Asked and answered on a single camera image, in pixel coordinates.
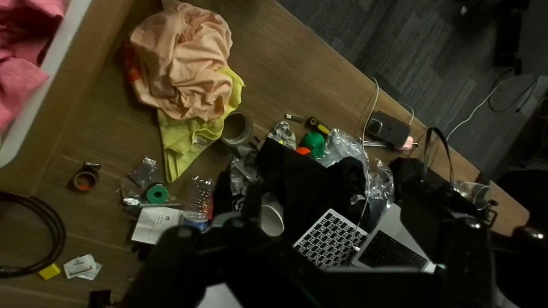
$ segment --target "dark floor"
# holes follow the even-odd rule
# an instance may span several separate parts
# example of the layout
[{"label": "dark floor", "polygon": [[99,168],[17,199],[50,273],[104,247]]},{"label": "dark floor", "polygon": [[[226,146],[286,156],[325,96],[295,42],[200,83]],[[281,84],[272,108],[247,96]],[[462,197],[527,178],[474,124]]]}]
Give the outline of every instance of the dark floor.
[{"label": "dark floor", "polygon": [[[483,101],[505,71],[493,67],[497,23],[491,6],[462,18],[457,0],[281,4],[361,72],[384,77],[396,89],[394,98],[445,134]],[[497,110],[526,101],[521,112],[493,113],[483,107],[450,144],[479,170],[500,175],[514,163],[507,154],[515,153],[514,141],[546,93],[548,81],[539,77],[531,88],[534,81],[534,76],[512,79],[491,98]]]}]

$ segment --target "electronic device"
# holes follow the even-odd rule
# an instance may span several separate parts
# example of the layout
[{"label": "electronic device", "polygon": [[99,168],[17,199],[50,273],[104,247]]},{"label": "electronic device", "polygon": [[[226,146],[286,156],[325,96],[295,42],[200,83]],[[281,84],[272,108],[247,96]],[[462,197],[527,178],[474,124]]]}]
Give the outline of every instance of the electronic device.
[{"label": "electronic device", "polygon": [[401,208],[390,206],[368,235],[353,266],[365,269],[408,267],[433,273],[435,266],[401,223]]},{"label": "electronic device", "polygon": [[402,124],[385,113],[375,112],[372,113],[365,134],[384,141],[394,149],[401,149],[408,137],[409,137],[411,127],[408,124]]}]

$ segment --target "paper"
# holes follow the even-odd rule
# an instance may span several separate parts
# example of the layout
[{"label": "paper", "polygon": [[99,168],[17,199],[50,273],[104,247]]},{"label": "paper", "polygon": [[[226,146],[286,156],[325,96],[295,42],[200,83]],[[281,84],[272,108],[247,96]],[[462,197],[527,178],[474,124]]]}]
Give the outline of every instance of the paper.
[{"label": "paper", "polygon": [[142,209],[132,235],[132,242],[156,245],[166,230],[180,225],[181,216],[183,211],[170,208]]},{"label": "paper", "polygon": [[63,269],[65,269],[67,279],[80,278],[86,281],[94,281],[99,271],[103,269],[103,266],[98,264],[94,257],[87,254],[87,255],[72,259],[63,266]]}]

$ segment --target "table surface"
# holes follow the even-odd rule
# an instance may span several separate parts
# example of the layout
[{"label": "table surface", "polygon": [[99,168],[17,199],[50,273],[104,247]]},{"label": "table surface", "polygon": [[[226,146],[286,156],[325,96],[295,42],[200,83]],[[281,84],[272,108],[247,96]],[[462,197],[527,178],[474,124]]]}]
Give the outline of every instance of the table surface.
[{"label": "table surface", "polygon": [[[229,65],[247,88],[243,91],[241,113],[253,119],[255,136],[283,120],[284,113],[318,117],[330,127],[358,136],[372,110],[375,84],[337,55],[327,43],[317,38],[296,18],[274,0],[195,0],[193,4],[219,12],[233,31],[235,47]],[[51,161],[38,197],[51,204],[63,218],[68,231],[67,249],[60,264],[92,254],[101,262],[103,273],[94,283],[67,281],[51,283],[31,276],[0,283],[0,305],[17,307],[82,307],[92,290],[113,290],[120,298],[128,279],[139,269],[137,257],[130,254],[128,235],[132,221],[120,206],[120,180],[134,170],[144,156],[161,161],[161,139],[154,113],[139,105],[127,88],[116,50],[120,42],[146,16],[159,11],[158,0],[134,4],[127,24],[111,50],[91,95],[77,115],[72,137],[62,156]],[[96,9],[94,19],[108,14],[108,7]],[[409,113],[385,93],[380,95],[377,110],[402,122]],[[413,137],[423,136],[426,127],[413,122]],[[372,158],[390,161],[397,153],[370,151]],[[478,170],[461,154],[452,153],[455,178],[474,180]],[[91,194],[67,190],[67,182],[84,161],[103,165],[101,182]],[[195,175],[216,178],[229,161],[221,144],[207,149],[190,170],[171,185],[171,194],[180,201],[195,202]],[[447,175],[447,161],[438,156],[433,170]],[[515,226],[527,221],[527,211],[521,208],[497,185],[491,197],[498,201],[497,233],[510,235]],[[33,261],[33,252],[46,249],[46,235],[41,225],[17,208],[0,213],[0,259],[3,262]]]}]

